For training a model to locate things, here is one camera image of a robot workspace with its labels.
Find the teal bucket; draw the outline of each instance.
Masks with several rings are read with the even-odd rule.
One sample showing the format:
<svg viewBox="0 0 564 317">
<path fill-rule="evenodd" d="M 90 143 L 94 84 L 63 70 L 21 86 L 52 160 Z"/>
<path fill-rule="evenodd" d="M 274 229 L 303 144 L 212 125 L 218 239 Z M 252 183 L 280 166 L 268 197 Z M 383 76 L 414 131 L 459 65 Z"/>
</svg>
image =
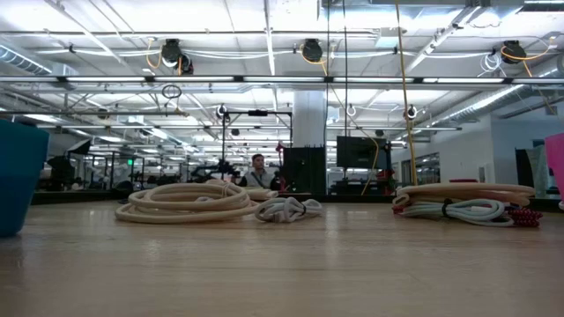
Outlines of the teal bucket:
<svg viewBox="0 0 564 317">
<path fill-rule="evenodd" d="M 48 143 L 46 131 L 0 120 L 0 237 L 24 226 Z"/>
</svg>

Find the white column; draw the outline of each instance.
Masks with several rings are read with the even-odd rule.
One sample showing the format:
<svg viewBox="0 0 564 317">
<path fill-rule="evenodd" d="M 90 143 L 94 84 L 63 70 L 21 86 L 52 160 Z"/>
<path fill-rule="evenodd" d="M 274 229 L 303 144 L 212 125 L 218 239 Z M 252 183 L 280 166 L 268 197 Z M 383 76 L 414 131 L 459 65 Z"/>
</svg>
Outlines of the white column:
<svg viewBox="0 0 564 317">
<path fill-rule="evenodd" d="M 325 145 L 325 91 L 293 93 L 293 147 Z"/>
</svg>

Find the gray shirt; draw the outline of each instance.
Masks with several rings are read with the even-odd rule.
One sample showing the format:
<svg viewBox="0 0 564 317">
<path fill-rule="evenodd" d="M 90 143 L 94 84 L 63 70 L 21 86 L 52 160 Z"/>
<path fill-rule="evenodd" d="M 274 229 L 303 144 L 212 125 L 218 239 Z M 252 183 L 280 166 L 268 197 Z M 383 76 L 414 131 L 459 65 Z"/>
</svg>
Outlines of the gray shirt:
<svg viewBox="0 0 564 317">
<path fill-rule="evenodd" d="M 274 179 L 274 174 L 266 173 L 257 173 L 255 170 L 248 171 L 245 173 L 245 179 L 247 180 L 248 187 L 262 187 L 266 189 L 271 188 L 271 182 Z"/>
</svg>

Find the wooden floor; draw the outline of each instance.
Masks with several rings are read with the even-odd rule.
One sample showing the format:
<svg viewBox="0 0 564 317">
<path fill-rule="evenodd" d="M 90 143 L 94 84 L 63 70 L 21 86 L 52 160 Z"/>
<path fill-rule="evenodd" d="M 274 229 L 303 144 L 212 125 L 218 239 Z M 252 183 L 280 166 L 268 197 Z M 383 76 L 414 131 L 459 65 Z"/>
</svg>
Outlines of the wooden floor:
<svg viewBox="0 0 564 317">
<path fill-rule="evenodd" d="M 137 225 L 117 206 L 32 207 L 0 240 L 0 315 L 564 316 L 562 215 L 500 229 L 327 204 L 289 225 Z"/>
</svg>

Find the ceiling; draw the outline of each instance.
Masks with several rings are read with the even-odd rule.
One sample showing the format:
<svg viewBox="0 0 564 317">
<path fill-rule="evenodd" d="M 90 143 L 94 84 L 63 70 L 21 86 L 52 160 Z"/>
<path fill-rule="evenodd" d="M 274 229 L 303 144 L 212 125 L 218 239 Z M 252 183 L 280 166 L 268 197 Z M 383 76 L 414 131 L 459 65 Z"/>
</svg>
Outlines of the ceiling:
<svg viewBox="0 0 564 317">
<path fill-rule="evenodd" d="M 397 45 L 396 13 L 394 7 L 389 5 L 370 5 L 369 1 L 346 1 L 346 19 L 343 19 L 342 1 L 330 1 L 333 5 L 330 9 L 326 6 L 328 1 L 323 1 L 324 6 L 320 7 L 316 0 L 137 0 L 135 5 L 128 0 L 61 1 L 64 11 L 88 32 L 94 33 L 98 41 L 113 54 L 139 54 L 122 56 L 124 63 L 119 63 L 116 58 L 108 55 L 99 43 L 86 36 L 76 22 L 49 5 L 49 1 L 4 0 L 0 11 L 0 45 L 17 48 L 20 53 L 32 56 L 34 60 L 42 63 L 66 64 L 82 76 L 151 75 L 147 71 L 150 67 L 144 53 L 153 38 L 155 41 L 152 43 L 152 49 L 158 50 L 166 38 L 178 38 L 181 40 L 182 49 L 198 51 L 199 53 L 189 53 L 195 69 L 194 75 L 198 76 L 323 76 L 321 65 L 306 63 L 299 52 L 299 47 L 306 38 L 318 39 L 325 52 L 327 47 L 330 47 L 332 54 L 329 56 L 327 68 L 332 76 L 400 76 L 400 56 L 392 54 Z M 548 54 L 530 61 L 533 68 L 559 54 L 564 45 L 564 37 L 560 33 L 560 30 L 564 29 L 564 14 L 560 12 L 518 12 L 521 8 L 519 1 L 508 1 L 506 3 L 513 5 L 481 8 L 479 11 L 474 11 L 474 8 L 465 9 L 462 5 L 464 1 L 460 1 L 461 4 L 458 5 L 431 5 L 432 1 L 420 3 L 421 5 L 402 6 L 400 10 L 404 31 L 403 49 L 409 54 L 405 56 L 405 65 L 414 64 L 417 60 L 415 55 L 431 41 L 441 37 L 444 39 L 427 51 L 425 58 L 415 63 L 408 76 L 504 76 L 497 67 L 495 71 L 486 72 L 483 66 L 486 54 L 493 48 L 499 50 L 504 41 L 520 41 L 528 55 L 538 55 L 546 51 L 548 41 L 556 45 Z M 325 18 L 328 11 L 331 12 L 329 34 L 328 21 Z M 464 21 L 461 28 L 455 29 L 448 36 L 442 36 L 443 30 L 450 30 L 449 27 L 454 21 L 460 21 L 460 18 L 466 15 L 468 19 L 471 18 L 471 22 Z M 346 39 L 345 24 L 348 32 Z M 272 31 L 271 38 L 265 32 L 267 25 Z M 272 44 L 272 60 L 268 54 L 269 40 Z M 71 53 L 71 46 L 72 49 L 82 52 Z M 294 48 L 298 49 L 296 54 L 293 52 Z M 149 55 L 149 58 L 153 63 L 158 61 L 158 55 Z M 526 76 L 522 64 L 503 63 L 501 68 L 509 77 Z M 174 75 L 174 70 L 163 64 L 151 71 L 156 75 Z M 0 74 L 29 75 L 7 63 L 0 63 Z M 63 93 L 46 93 L 49 85 L 12 87 L 23 89 L 26 93 L 52 104 L 60 106 L 64 103 Z M 110 87 L 126 89 L 133 85 Z M 182 89 L 189 91 L 207 87 L 208 85 L 203 84 L 190 84 Z M 222 84 L 216 84 L 214 87 L 240 88 Z M 402 124 L 404 95 L 397 87 L 383 90 L 366 86 L 360 89 L 350 85 L 350 88 L 346 100 L 356 108 L 354 118 L 359 125 Z M 177 100 L 177 106 L 193 119 L 212 124 L 210 118 L 214 117 L 214 111 L 220 104 L 225 104 L 230 110 L 272 110 L 276 107 L 278 111 L 292 111 L 295 89 L 297 87 L 278 86 L 276 99 L 274 90 L 270 87 L 256 87 L 246 92 L 233 93 L 200 91 L 192 93 L 191 97 L 183 95 Z M 155 92 L 155 95 L 159 94 L 158 89 L 155 89 Z M 407 99 L 409 104 L 415 105 L 419 110 L 425 110 L 419 115 L 431 118 L 477 93 L 480 91 L 465 88 L 409 90 Z M 117 111 L 157 111 L 155 101 L 149 93 L 96 93 L 79 100 L 83 96 L 83 93 L 70 93 L 67 105 L 76 102 L 74 110 L 109 107 Z M 335 93 L 331 91 L 328 101 L 331 107 L 339 107 L 340 100 L 345 100 L 345 89 L 342 87 L 336 88 Z M 164 102 L 161 96 L 161 107 Z M 340 118 L 344 118 L 342 109 Z M 146 115 L 144 123 L 177 125 L 193 119 L 178 115 Z M 115 124 L 123 122 L 123 118 L 111 117 L 106 122 Z M 238 123 L 281 124 L 274 116 L 260 119 L 242 116 Z M 203 131 L 166 132 L 186 142 L 201 140 L 198 141 L 201 144 L 213 143 L 213 136 Z M 329 133 L 328 139 L 334 140 L 336 134 L 337 132 Z M 133 131 L 127 132 L 126 136 L 129 140 L 148 142 L 146 139 L 136 139 L 137 135 Z M 262 133 L 242 131 L 238 137 L 288 139 L 289 132 L 287 129 Z"/>
</svg>

